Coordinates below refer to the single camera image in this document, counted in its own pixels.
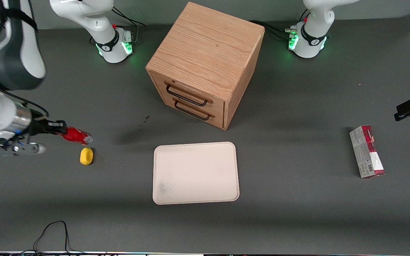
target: red can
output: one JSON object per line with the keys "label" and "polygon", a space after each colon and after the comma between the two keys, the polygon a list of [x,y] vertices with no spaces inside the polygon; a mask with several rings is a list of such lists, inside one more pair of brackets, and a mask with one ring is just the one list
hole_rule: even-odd
{"label": "red can", "polygon": [[61,136],[63,136],[63,138],[68,141],[77,142],[82,145],[88,145],[93,142],[93,137],[91,136],[91,134],[79,130],[75,127],[67,127],[67,133],[61,134]]}

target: black drawer handle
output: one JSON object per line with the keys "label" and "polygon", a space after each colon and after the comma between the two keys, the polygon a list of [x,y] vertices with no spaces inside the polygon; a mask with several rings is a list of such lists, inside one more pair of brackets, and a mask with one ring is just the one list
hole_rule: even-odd
{"label": "black drawer handle", "polygon": [[175,92],[169,91],[169,88],[170,88],[170,84],[168,84],[168,85],[167,85],[167,88],[166,88],[166,90],[167,90],[167,92],[168,92],[169,94],[172,94],[173,96],[176,96],[176,97],[178,97],[178,98],[180,98],[180,99],[182,99],[182,100],[185,100],[185,101],[187,101],[187,102],[189,102],[189,103],[191,103],[191,104],[197,105],[197,106],[199,106],[199,107],[205,106],[205,104],[208,102],[207,100],[205,100],[202,104],[200,104],[200,103],[195,102],[195,101],[193,101],[193,100],[190,100],[190,99],[188,99],[188,98],[186,98],[186,97],[183,97],[183,96],[181,96],[180,94],[176,94]]}
{"label": "black drawer handle", "polygon": [[198,119],[200,119],[200,120],[202,120],[202,121],[208,120],[208,119],[210,118],[210,116],[211,116],[210,114],[208,114],[208,116],[207,116],[206,118],[203,118],[203,117],[201,117],[201,116],[199,116],[199,115],[196,115],[196,114],[194,114],[194,113],[192,113],[192,112],[189,112],[189,111],[187,111],[187,110],[184,109],[184,108],[178,107],[178,101],[175,101],[175,108],[178,109],[178,110],[180,110],[181,112],[185,112],[186,114],[192,115],[193,117],[198,118]]}

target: yellow sponge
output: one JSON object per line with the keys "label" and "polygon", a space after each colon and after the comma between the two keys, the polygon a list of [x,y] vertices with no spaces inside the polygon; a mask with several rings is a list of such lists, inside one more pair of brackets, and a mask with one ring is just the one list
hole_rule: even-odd
{"label": "yellow sponge", "polygon": [[93,162],[93,150],[90,148],[82,149],[82,152],[80,153],[80,162],[84,165],[91,164],[91,162]]}

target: wall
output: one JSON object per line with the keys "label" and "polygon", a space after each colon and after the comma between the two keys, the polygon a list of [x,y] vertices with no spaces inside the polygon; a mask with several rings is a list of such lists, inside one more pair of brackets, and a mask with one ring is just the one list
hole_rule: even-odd
{"label": "wall", "polygon": [[[40,29],[75,28],[73,21],[60,18],[47,0],[31,1]],[[131,19],[145,24],[172,24],[188,0],[115,0],[115,7]],[[305,10],[301,0],[194,0],[195,3],[246,20],[293,21]],[[410,0],[361,0],[334,9],[337,19],[377,19],[410,15]],[[112,12],[106,13],[112,23],[129,23]]]}

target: gray table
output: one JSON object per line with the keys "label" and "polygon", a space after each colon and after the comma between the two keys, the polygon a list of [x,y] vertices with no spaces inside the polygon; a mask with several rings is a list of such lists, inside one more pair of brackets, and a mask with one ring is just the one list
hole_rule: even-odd
{"label": "gray table", "polygon": [[[19,94],[92,133],[95,164],[52,135],[34,138],[42,155],[0,157],[0,250],[29,249],[65,220],[84,251],[410,255],[410,118],[393,118],[410,99],[410,17],[337,21],[311,60],[267,33],[228,131],[158,96],[144,67],[169,28],[141,28],[135,55],[116,65],[84,29],[40,31],[47,78]],[[363,124],[385,176],[358,176],[348,129]],[[240,198],[154,204],[153,150],[216,141],[236,145]],[[63,235],[52,227],[40,249],[62,250]]]}

